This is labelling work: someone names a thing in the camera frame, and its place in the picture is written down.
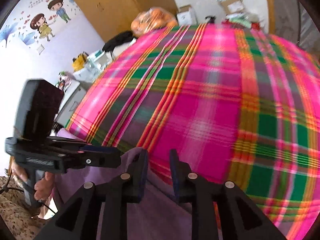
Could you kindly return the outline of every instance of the hand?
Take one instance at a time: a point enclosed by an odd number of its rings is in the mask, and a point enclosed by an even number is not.
[[[24,182],[27,182],[28,176],[24,168],[17,165],[15,162],[12,165],[12,170],[14,174],[16,174],[20,179],[22,179]],[[54,174],[50,172],[46,172],[44,174],[44,178],[42,178],[40,181],[38,181],[35,184],[35,195],[34,198],[36,200],[46,200],[52,192],[54,186]]]

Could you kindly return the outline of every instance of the plaid fabric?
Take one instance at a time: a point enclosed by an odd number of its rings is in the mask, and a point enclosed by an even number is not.
[[[67,129],[123,152],[142,146],[170,183],[169,150],[232,180],[288,239],[320,211],[319,65],[276,36],[219,25],[141,37],[99,77]]]

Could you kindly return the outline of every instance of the silver bolt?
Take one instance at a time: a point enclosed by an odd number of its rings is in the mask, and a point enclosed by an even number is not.
[[[225,183],[225,185],[226,185],[227,188],[234,188],[234,186],[235,186],[235,184],[232,181],[227,181]]]
[[[93,187],[93,183],[92,182],[86,182],[83,184],[83,187],[85,189],[89,189],[89,188],[92,188]]]
[[[196,178],[198,178],[198,174],[191,172],[188,174],[188,178],[189,179],[196,179]]]
[[[130,179],[130,174],[129,173],[122,173],[120,175],[120,178],[123,179],[123,180]]]

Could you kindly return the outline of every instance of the bag of oranges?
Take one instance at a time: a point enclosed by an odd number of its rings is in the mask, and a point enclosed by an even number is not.
[[[152,30],[163,27],[177,26],[176,18],[160,7],[152,7],[147,12],[140,13],[131,24],[132,32],[140,37]]]

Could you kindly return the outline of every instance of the drawer handle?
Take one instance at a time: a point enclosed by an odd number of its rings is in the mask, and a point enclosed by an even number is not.
[[[97,8],[98,8],[99,11],[101,11],[101,12],[104,10],[104,8],[102,7],[101,3],[98,3],[98,4],[97,4]]]
[[[74,101],[73,104],[72,104],[72,106],[71,106],[70,109],[69,109],[69,112],[70,112],[70,111],[75,111],[75,109],[78,107],[78,105],[79,105],[79,103],[76,102],[76,101]]]

